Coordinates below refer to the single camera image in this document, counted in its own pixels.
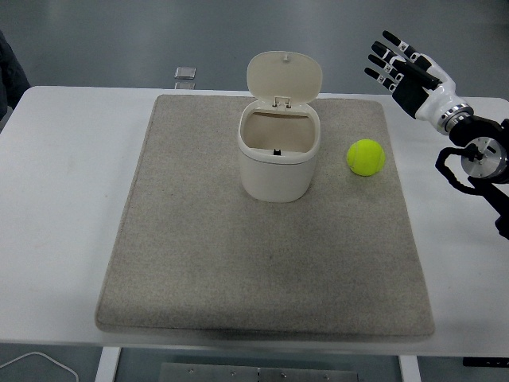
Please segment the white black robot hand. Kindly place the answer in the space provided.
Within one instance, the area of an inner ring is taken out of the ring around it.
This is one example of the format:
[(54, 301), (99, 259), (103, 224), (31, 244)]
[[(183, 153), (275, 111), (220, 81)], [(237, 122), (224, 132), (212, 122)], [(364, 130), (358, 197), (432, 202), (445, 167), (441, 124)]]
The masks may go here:
[(456, 94), (456, 83), (435, 60), (387, 30), (383, 37), (393, 46), (374, 42), (368, 60), (377, 68), (365, 68), (364, 72), (387, 89), (405, 113), (429, 122), (445, 135), (455, 120), (474, 114)]

